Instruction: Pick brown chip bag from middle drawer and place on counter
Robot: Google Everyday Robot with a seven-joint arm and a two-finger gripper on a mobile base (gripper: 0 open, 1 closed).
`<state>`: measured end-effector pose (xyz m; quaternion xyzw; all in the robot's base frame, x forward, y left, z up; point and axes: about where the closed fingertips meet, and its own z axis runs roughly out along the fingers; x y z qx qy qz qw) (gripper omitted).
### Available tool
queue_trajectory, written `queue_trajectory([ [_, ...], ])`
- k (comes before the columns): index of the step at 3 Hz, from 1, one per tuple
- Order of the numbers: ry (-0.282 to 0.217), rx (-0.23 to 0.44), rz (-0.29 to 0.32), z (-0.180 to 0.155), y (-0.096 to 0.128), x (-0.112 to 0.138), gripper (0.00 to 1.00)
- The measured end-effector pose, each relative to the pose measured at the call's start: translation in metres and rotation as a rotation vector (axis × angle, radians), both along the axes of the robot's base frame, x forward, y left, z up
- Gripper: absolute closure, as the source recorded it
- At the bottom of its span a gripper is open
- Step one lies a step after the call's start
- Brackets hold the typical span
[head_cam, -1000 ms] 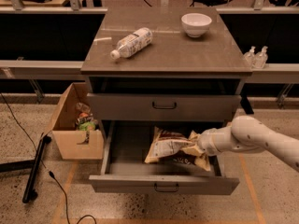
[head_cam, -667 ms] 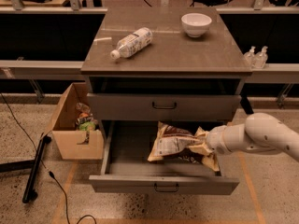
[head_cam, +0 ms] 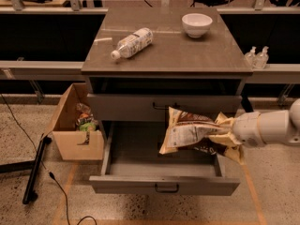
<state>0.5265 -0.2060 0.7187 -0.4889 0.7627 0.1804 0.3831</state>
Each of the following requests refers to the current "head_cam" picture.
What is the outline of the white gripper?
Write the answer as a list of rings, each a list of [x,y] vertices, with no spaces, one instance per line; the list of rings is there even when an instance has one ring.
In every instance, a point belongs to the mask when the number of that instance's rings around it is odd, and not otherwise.
[[[232,128],[232,134],[209,135],[214,150],[239,164],[244,163],[242,144],[248,147],[263,147],[265,142],[259,130],[259,112],[246,112],[236,119],[220,112],[215,120],[221,128]]]

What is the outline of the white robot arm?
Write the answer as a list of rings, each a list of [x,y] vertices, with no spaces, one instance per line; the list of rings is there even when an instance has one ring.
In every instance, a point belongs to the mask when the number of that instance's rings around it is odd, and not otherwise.
[[[208,135],[213,143],[221,144],[218,152],[239,164],[244,164],[243,147],[263,147],[271,143],[289,146],[300,144],[300,99],[289,110],[246,112],[237,118],[220,114],[217,122],[223,131]]]

